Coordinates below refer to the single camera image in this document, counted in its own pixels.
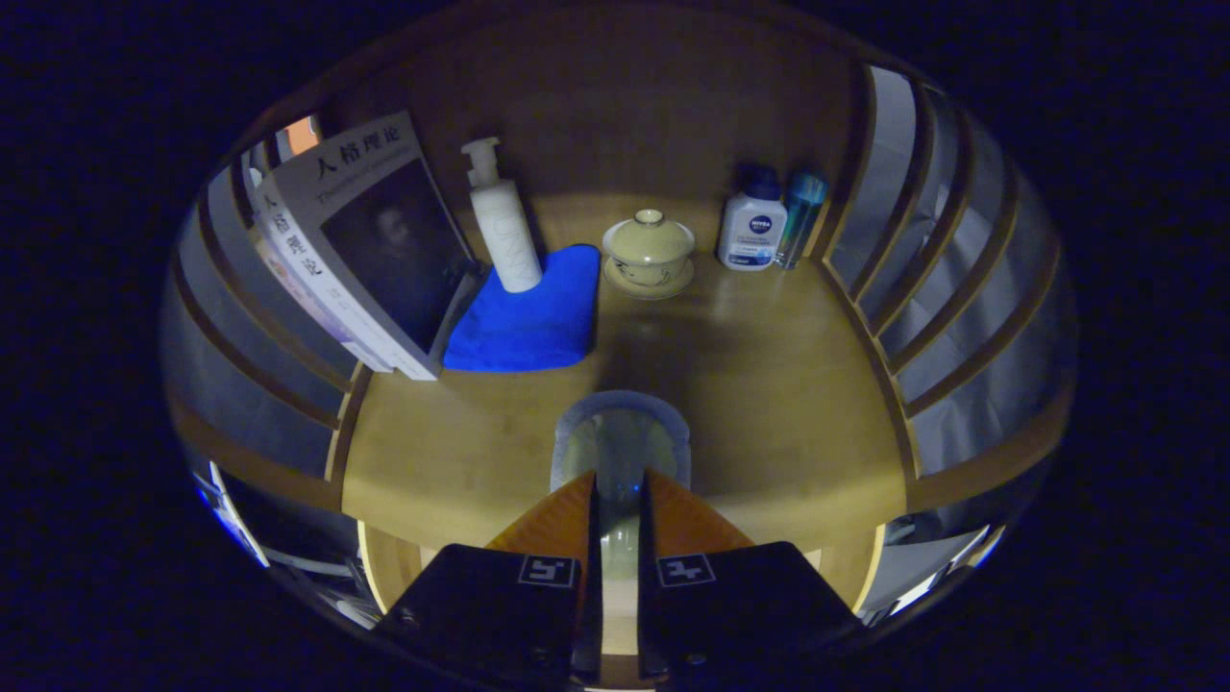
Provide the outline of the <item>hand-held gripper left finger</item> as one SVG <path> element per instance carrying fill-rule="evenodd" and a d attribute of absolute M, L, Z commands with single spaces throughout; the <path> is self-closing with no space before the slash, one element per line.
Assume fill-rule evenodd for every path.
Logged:
<path fill-rule="evenodd" d="M 550 492 L 483 547 L 449 545 L 373 631 L 482 688 L 581 688 L 601 674 L 597 473 Z"/>

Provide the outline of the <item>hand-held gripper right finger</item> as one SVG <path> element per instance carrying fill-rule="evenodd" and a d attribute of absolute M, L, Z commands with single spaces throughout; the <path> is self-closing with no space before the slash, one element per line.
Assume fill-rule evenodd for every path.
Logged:
<path fill-rule="evenodd" d="M 863 634 L 786 540 L 756 543 L 646 470 L 640 495 L 640 675 L 658 688 L 737 688 L 846 650 Z"/>

